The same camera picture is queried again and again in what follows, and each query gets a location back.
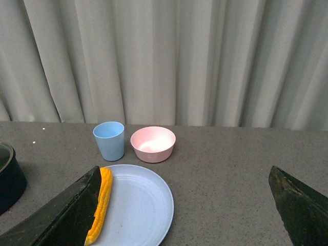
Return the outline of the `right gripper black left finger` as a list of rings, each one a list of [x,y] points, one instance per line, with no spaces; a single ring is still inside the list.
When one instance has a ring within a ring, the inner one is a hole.
[[[1,245],[84,245],[94,222],[100,185],[100,168],[95,166],[1,235]]]

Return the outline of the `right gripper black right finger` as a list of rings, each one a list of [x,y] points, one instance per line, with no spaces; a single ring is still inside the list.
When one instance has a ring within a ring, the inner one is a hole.
[[[293,245],[327,245],[327,197],[277,166],[269,185]]]

